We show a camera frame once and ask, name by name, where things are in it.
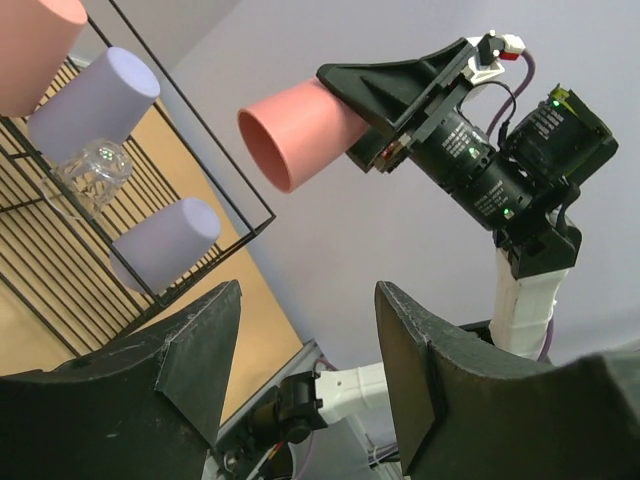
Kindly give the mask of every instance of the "cable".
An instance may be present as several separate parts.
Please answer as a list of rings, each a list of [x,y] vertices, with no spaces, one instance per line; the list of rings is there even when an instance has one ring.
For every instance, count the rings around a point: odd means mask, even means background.
[[[397,443],[392,443],[382,448],[374,447],[373,453],[369,455],[368,465],[371,468],[376,467],[378,464],[384,463],[387,458],[398,455],[398,453]]]
[[[567,195],[558,210],[558,216],[556,217],[556,229],[563,235],[568,235],[569,229],[567,227],[567,218],[565,214],[567,213],[567,209],[574,203],[578,198],[580,198],[580,187],[578,187],[575,183],[569,183],[569,190],[567,191]]]
[[[293,468],[293,475],[291,475],[291,480],[301,480],[302,476],[307,472],[309,466],[311,465],[311,458],[313,457],[313,451],[316,443],[316,432],[311,432],[311,436],[309,437],[309,447],[307,448],[307,454],[304,457],[304,461],[302,462],[302,466],[300,467],[300,471],[296,473],[296,465]]]
[[[536,61],[534,60],[533,55],[531,55],[531,52],[529,52],[529,50],[525,50],[524,52],[522,52],[521,57],[524,58],[525,62],[527,62],[527,73],[525,74],[524,79],[522,80],[520,85],[518,85],[518,88],[516,88],[513,92],[513,96],[515,98],[518,98],[520,94],[526,90],[526,88],[531,83],[531,80],[533,80],[534,75],[536,74]],[[500,110],[498,110],[498,113],[496,113],[493,119],[491,120],[491,123],[489,124],[489,128],[487,128],[488,137],[491,137],[491,134],[495,130],[496,126],[498,125],[500,118],[502,118],[504,113],[507,111],[507,108],[509,108],[510,103],[511,101],[507,100],[502,105],[502,107],[500,107]]]
[[[507,107],[511,105],[511,113],[509,113],[509,116],[507,117],[507,119],[504,122],[502,122],[502,125],[500,125],[500,130],[498,132],[498,146],[502,147],[503,142],[507,138],[507,130],[509,128],[509,122],[511,122],[511,119],[513,119],[514,115],[516,114],[516,108],[518,105],[518,102],[516,100],[516,95],[511,91],[511,88],[509,87],[509,85],[503,82],[498,82],[497,80],[488,80],[486,82],[479,83],[478,85],[474,85],[474,87],[471,90],[469,90],[469,92],[471,92],[475,88],[478,88],[484,85],[498,85],[499,87],[502,87],[503,89],[505,89],[510,97],[509,100],[507,100],[507,102],[505,103],[505,105],[507,105]],[[462,100],[460,100],[460,103],[458,103],[457,111],[466,120],[466,117],[462,113],[462,103],[464,102],[465,99],[466,99],[466,95]],[[487,136],[488,137],[491,136],[491,134],[488,131],[487,131]]]
[[[313,362],[313,372],[314,373],[318,370],[318,365],[320,365],[320,364],[324,365],[327,370],[330,370],[332,372],[337,372],[338,371],[338,368],[333,363],[331,363],[329,360],[327,360],[327,358],[323,355],[322,357],[316,358],[316,361]]]
[[[549,320],[549,325],[547,325],[547,334],[544,337],[544,343],[542,344],[542,350],[540,350],[540,355],[538,355],[538,361],[542,362],[549,355],[549,350],[551,350],[551,342],[553,342],[553,317]]]

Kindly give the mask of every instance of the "cylinder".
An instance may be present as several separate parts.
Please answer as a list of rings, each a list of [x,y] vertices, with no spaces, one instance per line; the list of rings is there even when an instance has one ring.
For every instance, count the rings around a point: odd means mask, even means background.
[[[63,165],[94,140],[122,144],[159,95],[151,69],[111,47],[29,118],[29,135],[49,160]]]
[[[160,293],[202,258],[220,236],[220,220],[209,205],[185,198],[157,211],[113,242],[153,293]],[[126,266],[110,253],[111,267],[127,287],[146,293]]]
[[[86,23],[80,0],[0,0],[0,115],[36,109]]]

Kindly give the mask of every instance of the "white wall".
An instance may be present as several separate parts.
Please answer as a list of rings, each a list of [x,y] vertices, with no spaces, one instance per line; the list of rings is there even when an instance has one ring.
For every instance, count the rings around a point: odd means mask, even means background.
[[[454,323],[489,318],[491,237],[409,162],[390,176],[364,175],[342,158],[294,194],[280,194],[250,161],[236,110],[312,76],[325,62],[416,57],[491,28],[521,35],[539,68],[520,114],[562,82],[621,145],[570,210],[584,244],[557,308],[552,354],[566,361],[640,336],[638,18],[634,0],[244,0],[175,73],[279,215],[251,251],[291,321],[350,367],[380,358],[377,280],[396,282]],[[515,83],[522,73],[522,65],[512,65],[506,80]],[[486,125],[503,95],[488,91],[466,111]],[[191,127],[189,135],[226,185],[240,188],[201,132]],[[376,433],[387,430],[389,423],[378,424]]]

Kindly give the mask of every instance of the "pink cup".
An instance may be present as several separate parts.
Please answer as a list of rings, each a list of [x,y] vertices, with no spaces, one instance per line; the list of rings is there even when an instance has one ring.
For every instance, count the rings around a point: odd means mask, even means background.
[[[0,0],[0,115],[36,109],[86,23],[80,0]]]
[[[240,110],[238,127],[262,173],[285,193],[319,173],[368,129],[316,79]]]

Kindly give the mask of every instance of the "wire shelf rack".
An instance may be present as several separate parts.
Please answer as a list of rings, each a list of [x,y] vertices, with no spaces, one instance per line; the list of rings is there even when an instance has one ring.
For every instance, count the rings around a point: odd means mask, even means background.
[[[120,14],[128,24],[126,16],[122,12]],[[95,22],[90,20],[90,24],[110,46]],[[224,198],[245,223],[248,233],[228,244],[219,242],[214,245],[191,270],[161,294],[154,294],[148,288],[145,288],[146,294],[133,292],[112,273],[110,251],[140,284],[145,286],[144,282],[113,249],[112,242],[144,218],[180,199],[153,159],[133,136],[129,137],[123,146],[133,161],[134,173],[105,210],[92,219],[73,194],[52,175],[51,165],[30,143],[26,120],[0,117],[0,280],[75,356],[95,351],[157,316],[221,262],[256,238],[275,219],[269,205],[170,79],[168,72],[144,41],[139,40],[205,126],[211,139],[220,147],[222,156],[232,163],[262,203],[266,219],[252,225],[245,218],[175,128],[162,106],[156,104],[155,110],[200,165],[216,194]],[[79,71],[68,59],[43,102],[55,95]],[[40,187],[44,178],[49,178],[59,189],[57,201],[64,204],[64,210],[75,209],[84,220],[69,219],[44,199]]]

